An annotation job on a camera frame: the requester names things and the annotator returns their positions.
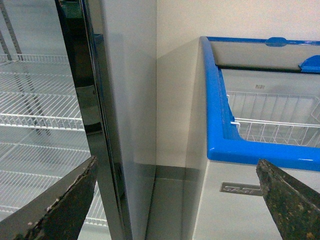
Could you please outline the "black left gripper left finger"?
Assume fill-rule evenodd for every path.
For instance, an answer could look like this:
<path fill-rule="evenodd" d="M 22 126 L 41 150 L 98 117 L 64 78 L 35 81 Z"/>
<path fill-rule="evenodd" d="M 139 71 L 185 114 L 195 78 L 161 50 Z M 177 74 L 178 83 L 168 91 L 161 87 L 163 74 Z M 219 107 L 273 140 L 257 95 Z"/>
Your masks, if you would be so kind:
<path fill-rule="evenodd" d="M 0 222 L 2 240 L 76 240 L 91 207 L 98 160 L 91 156 Z"/>

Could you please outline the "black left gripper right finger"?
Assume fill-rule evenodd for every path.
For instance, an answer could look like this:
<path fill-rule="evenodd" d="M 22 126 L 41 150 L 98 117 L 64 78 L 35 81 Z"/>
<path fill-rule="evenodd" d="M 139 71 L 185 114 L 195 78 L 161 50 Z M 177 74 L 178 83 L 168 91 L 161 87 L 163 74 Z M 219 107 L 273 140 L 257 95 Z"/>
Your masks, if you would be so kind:
<path fill-rule="evenodd" d="M 320 238 L 320 193 L 266 159 L 256 165 L 265 204 L 283 240 Z"/>

